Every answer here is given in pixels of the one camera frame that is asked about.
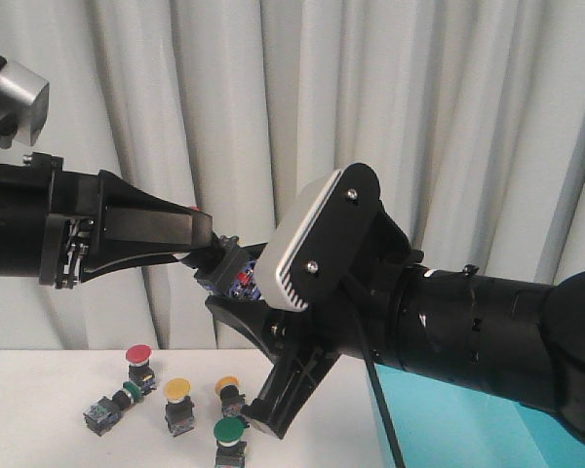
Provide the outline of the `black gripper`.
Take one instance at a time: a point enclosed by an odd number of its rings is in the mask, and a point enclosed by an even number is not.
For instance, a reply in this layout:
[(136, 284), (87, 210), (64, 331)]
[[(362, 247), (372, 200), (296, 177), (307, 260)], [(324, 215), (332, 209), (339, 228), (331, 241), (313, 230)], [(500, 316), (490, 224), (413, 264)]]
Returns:
[(374, 322), (384, 318), (394, 280), (413, 254), (407, 236), (379, 201), (351, 267), (328, 298), (301, 312), (273, 309), (264, 300), (206, 299), (215, 319), (274, 364), (257, 397), (242, 408), (252, 427), (284, 438), (340, 355), (369, 355), (377, 340)]
[[(211, 246), (210, 215), (154, 197), (108, 171), (89, 175), (48, 169), (39, 183), (47, 197), (38, 270), (43, 286), (72, 289), (116, 271), (175, 262), (212, 271), (224, 257), (224, 248)], [(101, 240), (192, 251), (107, 265)]]

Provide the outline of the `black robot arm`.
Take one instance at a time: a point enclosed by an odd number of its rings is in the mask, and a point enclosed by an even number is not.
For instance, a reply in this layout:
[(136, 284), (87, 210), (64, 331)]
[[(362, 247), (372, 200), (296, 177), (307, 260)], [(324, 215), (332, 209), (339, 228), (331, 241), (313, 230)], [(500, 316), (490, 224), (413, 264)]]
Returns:
[(60, 157), (0, 164), (0, 276), (57, 289), (133, 267), (220, 257), (210, 215), (147, 194), (109, 171), (66, 171)]
[(243, 410), (259, 430), (283, 438), (349, 355), (543, 411), (585, 445), (585, 272), (557, 286), (432, 272), (378, 201), (328, 203), (306, 242), (292, 264), (305, 310), (206, 302), (273, 364)]

